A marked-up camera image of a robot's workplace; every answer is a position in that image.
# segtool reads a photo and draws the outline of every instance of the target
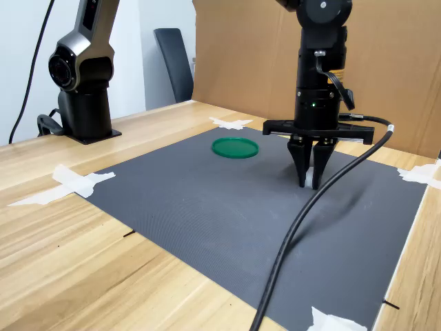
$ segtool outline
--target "cardboard backdrop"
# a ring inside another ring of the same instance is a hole
[[[193,3],[193,99],[292,119],[300,47],[296,13],[274,0]],[[344,80],[355,93],[354,112],[395,124],[389,147],[433,158],[441,148],[440,14],[439,0],[354,0]],[[383,132],[378,126],[376,139]]]

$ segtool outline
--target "green plastic disc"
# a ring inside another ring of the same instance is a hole
[[[229,137],[213,142],[212,150],[217,155],[229,159],[246,159],[259,153],[259,145],[246,138]]]

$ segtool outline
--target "black office chair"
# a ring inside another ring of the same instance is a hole
[[[181,31],[155,29],[154,34],[164,56],[176,102],[190,100],[194,83]]]

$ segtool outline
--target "gray work mat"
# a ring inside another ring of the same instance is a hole
[[[250,159],[211,151],[221,137],[259,144]],[[335,152],[323,180],[353,157]],[[299,188],[287,139],[217,128],[100,171],[116,177],[87,200],[257,307]],[[373,326],[426,186],[365,161],[312,209],[285,259],[267,316],[293,331],[311,307]]]

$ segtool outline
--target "masking tape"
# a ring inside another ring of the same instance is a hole
[[[326,315],[312,307],[314,324],[307,331],[367,331],[367,328],[349,319]]]
[[[252,119],[249,119],[249,120],[237,120],[234,122],[226,122],[226,121],[221,121],[220,119],[215,119],[214,117],[210,117],[209,119],[213,121],[213,124],[218,125],[219,128],[225,128],[228,130],[231,129],[242,130],[245,124],[251,123],[253,121]]]
[[[432,188],[441,190],[441,181],[433,178],[438,169],[441,167],[441,159],[438,159],[435,164],[426,164],[421,167],[413,167],[411,171],[397,169],[400,176],[405,181],[412,181],[421,184],[427,184]]]
[[[94,192],[95,184],[113,177],[115,177],[113,172],[108,174],[92,173],[83,177],[60,164],[55,168],[52,178],[62,185],[37,193],[21,201],[11,203],[10,205],[31,205],[34,203],[46,205],[49,202],[61,199],[73,192],[80,194],[83,198],[88,198]]]

